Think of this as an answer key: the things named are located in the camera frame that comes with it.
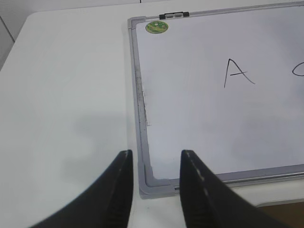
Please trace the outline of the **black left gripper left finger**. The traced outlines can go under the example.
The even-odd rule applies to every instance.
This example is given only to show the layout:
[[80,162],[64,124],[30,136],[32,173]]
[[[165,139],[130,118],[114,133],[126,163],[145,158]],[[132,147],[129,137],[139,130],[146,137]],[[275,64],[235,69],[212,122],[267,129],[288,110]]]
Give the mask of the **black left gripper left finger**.
[[36,228],[126,228],[133,201],[133,152],[121,151],[76,199]]

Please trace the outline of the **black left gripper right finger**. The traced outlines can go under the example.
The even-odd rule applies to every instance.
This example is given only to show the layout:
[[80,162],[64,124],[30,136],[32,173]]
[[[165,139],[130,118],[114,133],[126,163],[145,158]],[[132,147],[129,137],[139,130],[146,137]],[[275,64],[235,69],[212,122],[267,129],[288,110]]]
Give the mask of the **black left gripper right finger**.
[[180,160],[180,200],[188,228],[285,228],[237,195],[192,150]]

